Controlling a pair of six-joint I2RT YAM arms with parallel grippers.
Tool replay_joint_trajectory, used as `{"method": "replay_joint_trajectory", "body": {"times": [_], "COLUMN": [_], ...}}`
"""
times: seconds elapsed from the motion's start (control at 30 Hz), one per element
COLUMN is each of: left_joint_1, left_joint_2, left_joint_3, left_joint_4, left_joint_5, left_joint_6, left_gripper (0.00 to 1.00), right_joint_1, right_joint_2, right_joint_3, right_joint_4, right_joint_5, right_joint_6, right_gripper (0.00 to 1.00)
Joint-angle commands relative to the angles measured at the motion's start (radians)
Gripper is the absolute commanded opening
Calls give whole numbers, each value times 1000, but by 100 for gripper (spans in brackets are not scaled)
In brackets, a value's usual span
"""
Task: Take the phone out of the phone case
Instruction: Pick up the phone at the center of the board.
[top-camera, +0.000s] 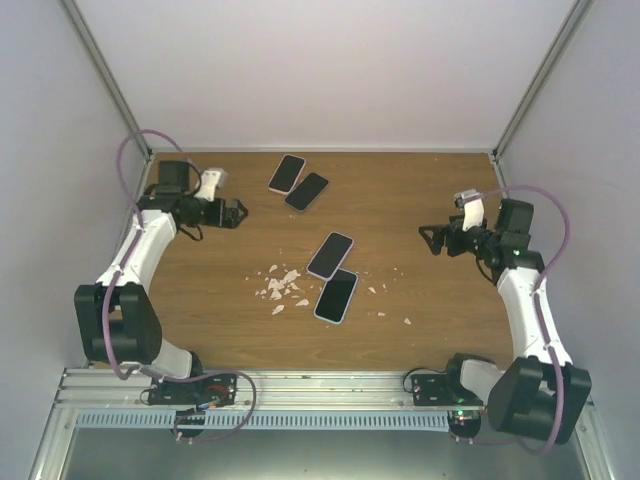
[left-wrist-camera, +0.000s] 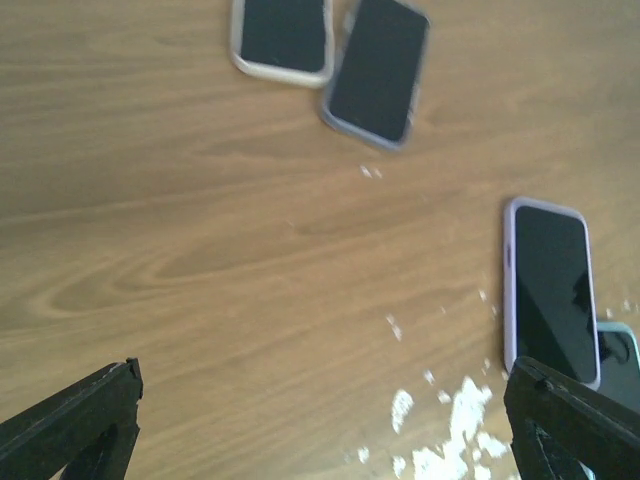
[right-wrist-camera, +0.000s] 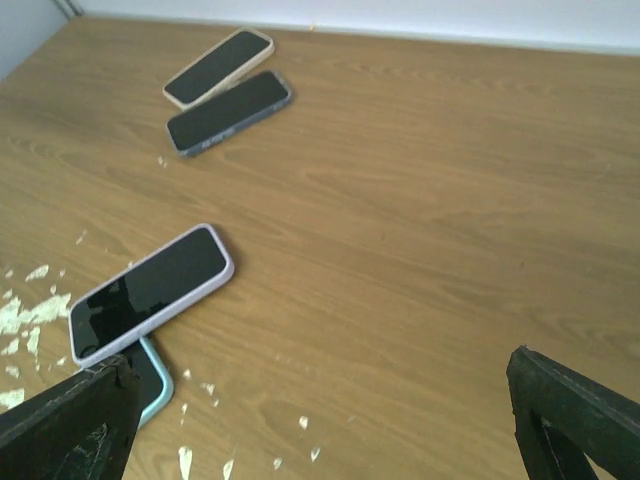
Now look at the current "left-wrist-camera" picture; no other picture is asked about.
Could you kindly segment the light blue phone case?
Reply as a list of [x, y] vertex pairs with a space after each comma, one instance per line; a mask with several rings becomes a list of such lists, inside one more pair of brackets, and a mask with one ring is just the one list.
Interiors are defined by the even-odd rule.
[[639, 348], [632, 329], [598, 320], [601, 380], [597, 391], [639, 413]]

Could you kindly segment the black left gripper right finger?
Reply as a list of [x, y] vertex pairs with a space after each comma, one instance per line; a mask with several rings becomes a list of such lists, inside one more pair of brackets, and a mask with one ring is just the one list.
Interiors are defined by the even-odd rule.
[[639, 477], [639, 415], [625, 406], [526, 356], [504, 404], [521, 478]]

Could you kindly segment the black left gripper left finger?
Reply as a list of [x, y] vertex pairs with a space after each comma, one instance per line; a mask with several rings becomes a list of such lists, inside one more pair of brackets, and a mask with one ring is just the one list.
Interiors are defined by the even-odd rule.
[[139, 361], [108, 364], [1, 423], [3, 479], [123, 479], [140, 427]]

